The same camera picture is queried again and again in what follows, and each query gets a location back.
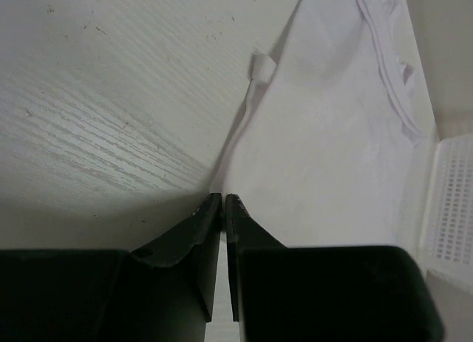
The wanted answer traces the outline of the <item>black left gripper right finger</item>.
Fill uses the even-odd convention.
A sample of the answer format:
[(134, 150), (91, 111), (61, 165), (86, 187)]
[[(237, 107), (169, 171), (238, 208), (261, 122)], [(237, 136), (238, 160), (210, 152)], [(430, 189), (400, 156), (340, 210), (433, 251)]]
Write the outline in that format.
[(285, 248), (249, 214), (236, 194), (225, 198), (225, 234), (227, 247), (228, 281), (233, 321), (239, 322), (239, 257), (244, 249)]

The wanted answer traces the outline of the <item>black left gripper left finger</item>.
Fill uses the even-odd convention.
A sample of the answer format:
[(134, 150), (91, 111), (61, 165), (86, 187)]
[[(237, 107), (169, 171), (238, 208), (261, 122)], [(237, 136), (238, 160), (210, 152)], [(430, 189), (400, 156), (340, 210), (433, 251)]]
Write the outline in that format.
[(132, 251), (133, 259), (152, 269), (182, 268), (184, 281), (207, 323), (213, 315), (221, 212), (222, 195), (211, 193), (190, 216)]

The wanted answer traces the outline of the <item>white tank top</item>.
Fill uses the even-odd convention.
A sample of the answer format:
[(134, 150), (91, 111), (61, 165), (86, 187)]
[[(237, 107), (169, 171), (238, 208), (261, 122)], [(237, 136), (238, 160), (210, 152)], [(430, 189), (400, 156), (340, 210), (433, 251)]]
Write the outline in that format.
[(418, 241), (435, 133), (406, 0), (300, 0), (211, 189), (288, 246)]

